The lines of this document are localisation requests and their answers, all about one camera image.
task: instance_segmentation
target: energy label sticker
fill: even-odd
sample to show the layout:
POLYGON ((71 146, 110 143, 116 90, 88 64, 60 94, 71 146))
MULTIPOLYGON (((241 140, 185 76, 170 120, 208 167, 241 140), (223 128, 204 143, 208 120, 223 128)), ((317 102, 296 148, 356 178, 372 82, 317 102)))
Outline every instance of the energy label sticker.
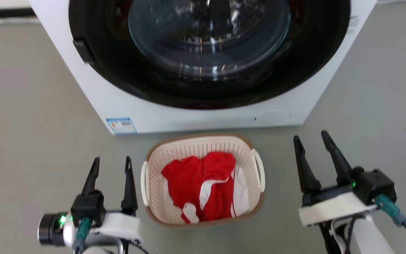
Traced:
POLYGON ((106 119, 106 121, 108 122, 109 126, 111 126, 115 135, 137 133, 131 119, 129 118, 106 119))

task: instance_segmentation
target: beige basket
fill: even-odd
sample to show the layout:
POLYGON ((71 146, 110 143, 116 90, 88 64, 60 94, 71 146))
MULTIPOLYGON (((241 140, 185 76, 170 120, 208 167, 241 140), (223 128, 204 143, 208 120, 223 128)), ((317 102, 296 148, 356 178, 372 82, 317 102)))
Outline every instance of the beige basket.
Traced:
POLYGON ((263 204, 266 186, 261 157, 251 143, 235 134, 203 134, 166 140, 151 148, 141 172, 142 199, 148 215, 164 227, 199 228, 238 222, 255 214, 263 204), (181 218, 181 209, 173 205, 162 169, 175 159, 189 156, 203 158, 211 151, 232 153, 236 166, 243 169, 247 182, 249 209, 245 214, 211 222, 186 224, 181 218))

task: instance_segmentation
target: floor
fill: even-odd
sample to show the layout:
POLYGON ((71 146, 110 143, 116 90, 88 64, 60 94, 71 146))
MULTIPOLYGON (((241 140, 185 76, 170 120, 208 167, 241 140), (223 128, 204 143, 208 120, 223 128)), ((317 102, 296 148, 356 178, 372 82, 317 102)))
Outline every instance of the floor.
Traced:
MULTIPOLYGON (((300 127, 230 130, 249 138, 266 170, 266 195, 252 218, 203 230, 167 230, 139 204, 150 254, 325 253, 317 228, 299 220, 301 193, 292 137, 298 134, 323 186, 335 183, 320 131, 326 129, 352 166, 381 169, 396 183, 406 214, 406 5, 377 7, 332 82, 300 127)), ((123 197, 124 158, 140 167, 163 133, 111 136, 40 25, 0 26, 0 253, 59 254, 40 247, 44 213, 66 211, 81 191, 95 156, 97 188, 105 207, 123 197)), ((378 227, 396 253, 406 253, 406 232, 382 212, 378 227)))

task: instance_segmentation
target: washing machine door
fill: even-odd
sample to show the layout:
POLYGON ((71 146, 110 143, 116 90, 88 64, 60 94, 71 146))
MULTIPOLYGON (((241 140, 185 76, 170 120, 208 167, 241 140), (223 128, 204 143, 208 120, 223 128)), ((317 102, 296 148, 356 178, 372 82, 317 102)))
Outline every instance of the washing machine door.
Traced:
POLYGON ((346 34, 349 0, 70 0, 81 58, 113 85, 177 108, 279 96, 317 73, 346 34))

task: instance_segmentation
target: clothes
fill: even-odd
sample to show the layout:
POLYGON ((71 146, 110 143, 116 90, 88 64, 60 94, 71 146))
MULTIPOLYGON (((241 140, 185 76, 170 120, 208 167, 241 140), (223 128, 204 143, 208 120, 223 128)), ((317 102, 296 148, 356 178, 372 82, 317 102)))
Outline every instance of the clothes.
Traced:
POLYGON ((234 167, 232 154, 210 152, 203 159, 172 161, 162 170, 173 204, 182 209, 186 223, 235 217, 248 210, 244 174, 234 167))

